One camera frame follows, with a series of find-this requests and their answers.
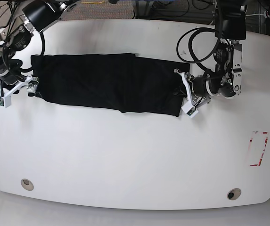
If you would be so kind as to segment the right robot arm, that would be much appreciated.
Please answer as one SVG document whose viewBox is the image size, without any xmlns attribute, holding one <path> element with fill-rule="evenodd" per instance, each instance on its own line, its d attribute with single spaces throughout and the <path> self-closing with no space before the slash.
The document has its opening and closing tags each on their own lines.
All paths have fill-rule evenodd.
<svg viewBox="0 0 270 226">
<path fill-rule="evenodd" d="M 78 0 L 34 0 L 22 9 L 21 15 L 15 16 L 19 3 L 14 3 L 8 24 L 0 32 L 0 106 L 11 106 L 11 96 L 20 89 L 25 88 L 33 94 L 36 92 L 39 82 L 28 73 L 43 60 L 46 48 L 43 33 L 78 4 Z M 23 62 L 13 57 L 29 45 L 34 32 L 40 35 L 42 50 L 39 61 L 24 69 Z"/>
</svg>

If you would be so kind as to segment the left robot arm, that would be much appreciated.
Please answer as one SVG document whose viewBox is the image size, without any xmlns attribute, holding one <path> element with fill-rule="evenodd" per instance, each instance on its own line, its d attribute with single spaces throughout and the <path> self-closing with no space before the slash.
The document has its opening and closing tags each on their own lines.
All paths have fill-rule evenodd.
<svg viewBox="0 0 270 226">
<path fill-rule="evenodd" d="M 198 113 L 198 108 L 211 101 L 211 97 L 222 95 L 232 98 L 240 95 L 242 87 L 242 44 L 246 39 L 246 5 L 245 0 L 217 0 L 214 12 L 214 28 L 199 27 L 187 32 L 190 35 L 188 50 L 191 60 L 181 57 L 179 40 L 176 44 L 178 58 L 188 64 L 196 64 L 203 70 L 200 76 L 190 73 L 178 73 L 185 85 L 187 102 L 182 111 L 189 117 Z M 213 32 L 217 41 L 211 52 L 198 59 L 193 51 L 194 38 L 204 32 Z"/>
</svg>

